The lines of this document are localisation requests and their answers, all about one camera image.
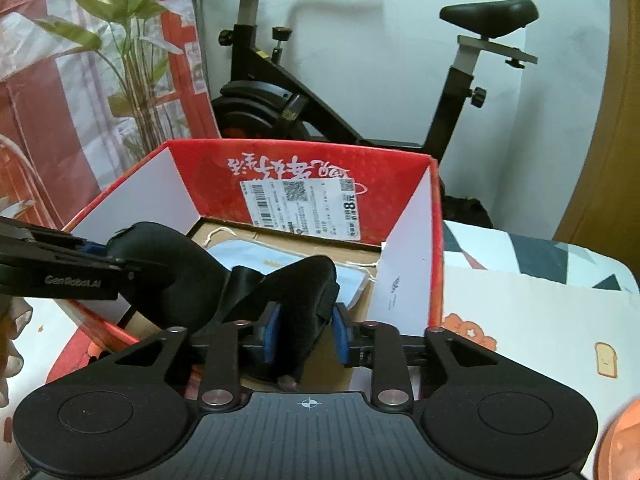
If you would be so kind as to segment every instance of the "crosshair symbol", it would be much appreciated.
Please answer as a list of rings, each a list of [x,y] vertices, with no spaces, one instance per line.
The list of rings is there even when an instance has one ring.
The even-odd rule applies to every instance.
[[[310,410],[311,408],[316,407],[318,404],[322,404],[322,402],[318,402],[317,400],[312,399],[311,397],[309,397],[308,399],[305,399],[302,402],[299,402],[299,404],[302,404],[302,406],[304,406],[306,409]]]

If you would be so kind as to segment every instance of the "silver screw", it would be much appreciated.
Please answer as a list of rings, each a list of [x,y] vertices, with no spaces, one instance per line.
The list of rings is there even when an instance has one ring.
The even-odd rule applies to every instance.
[[[378,400],[387,406],[400,406],[409,400],[409,395],[402,390],[383,390],[378,394]]]
[[[224,406],[232,400],[234,396],[226,390],[209,390],[202,394],[202,402],[209,406]]]

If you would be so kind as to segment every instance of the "orange object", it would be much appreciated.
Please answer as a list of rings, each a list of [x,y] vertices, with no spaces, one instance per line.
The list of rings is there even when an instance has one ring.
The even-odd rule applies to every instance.
[[[477,323],[462,321],[462,318],[458,314],[449,314],[442,322],[442,326],[447,330],[451,330],[469,339],[469,341],[484,346],[488,350],[495,352],[498,348],[498,342],[493,337],[484,335],[484,331]]]
[[[600,441],[595,480],[640,479],[640,398],[628,405]]]

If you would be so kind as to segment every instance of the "orange bear print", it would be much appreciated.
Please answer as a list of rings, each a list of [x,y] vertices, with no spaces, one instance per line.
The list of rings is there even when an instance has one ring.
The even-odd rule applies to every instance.
[[[484,335],[484,331],[476,323],[463,321],[458,314],[449,314],[442,322],[442,326],[488,350],[495,352],[498,348],[498,342],[493,337]]]

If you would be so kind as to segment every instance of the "blue gripper pad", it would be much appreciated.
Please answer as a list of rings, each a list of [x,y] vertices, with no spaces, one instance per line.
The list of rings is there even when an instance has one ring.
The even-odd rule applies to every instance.
[[[79,246],[78,251],[81,253],[93,254],[94,256],[106,256],[107,247],[101,244],[88,243],[87,245]]]
[[[340,310],[334,306],[334,314],[331,318],[331,329],[334,332],[335,353],[341,365],[349,363],[349,334]]]
[[[264,334],[262,336],[262,356],[264,362],[272,364],[276,358],[276,345],[278,341],[278,332],[280,331],[280,304],[273,307],[273,312],[264,326]]]

